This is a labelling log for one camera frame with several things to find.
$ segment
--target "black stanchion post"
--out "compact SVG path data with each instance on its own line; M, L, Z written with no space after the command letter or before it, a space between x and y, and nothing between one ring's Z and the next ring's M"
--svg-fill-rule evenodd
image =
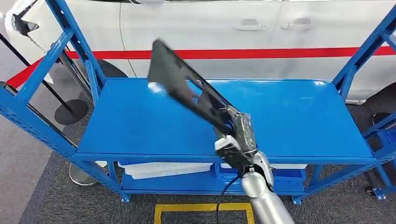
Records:
M26 66L31 64L13 47L10 42L0 34L0 40L19 58L19 60ZM63 101L62 98L55 92L55 90L48 84L45 80L42 84L52 93L52 95L57 98L57 100L62 104L55 111L54 118L61 125L73 124L81 120L88 111L88 104L81 99L72 99L67 102Z

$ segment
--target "blue shelf top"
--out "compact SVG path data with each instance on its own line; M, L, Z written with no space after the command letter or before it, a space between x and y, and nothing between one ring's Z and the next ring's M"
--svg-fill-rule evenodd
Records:
M251 115L270 162L359 164L374 161L331 82L208 80ZM108 78L75 157L93 160L220 162L213 127L145 78Z

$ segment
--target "white container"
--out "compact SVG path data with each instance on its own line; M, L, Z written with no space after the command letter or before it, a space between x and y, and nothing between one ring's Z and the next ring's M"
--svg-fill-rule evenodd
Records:
M125 174L135 180L160 176L173 176L192 174L210 170L213 163L189 163L189 162L148 162L131 165L120 165L125 169Z

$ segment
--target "lower shelf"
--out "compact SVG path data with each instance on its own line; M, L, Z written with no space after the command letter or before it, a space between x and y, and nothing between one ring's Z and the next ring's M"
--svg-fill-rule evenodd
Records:
M304 195L305 170L274 170L278 195ZM218 180L214 165L210 171L194 174L156 177L134 180L125 173L121 187L126 194L220 194L228 181ZM226 194L243 195L240 180L232 184Z

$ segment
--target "car door handle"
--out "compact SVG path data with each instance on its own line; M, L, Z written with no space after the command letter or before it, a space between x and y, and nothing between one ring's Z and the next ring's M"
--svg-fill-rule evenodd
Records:
M256 19L243 19L238 24L233 25L233 28L241 31L260 31L264 30L264 24Z
M296 18L291 22L281 23L281 28L285 30L311 30L313 29L312 20L308 17Z

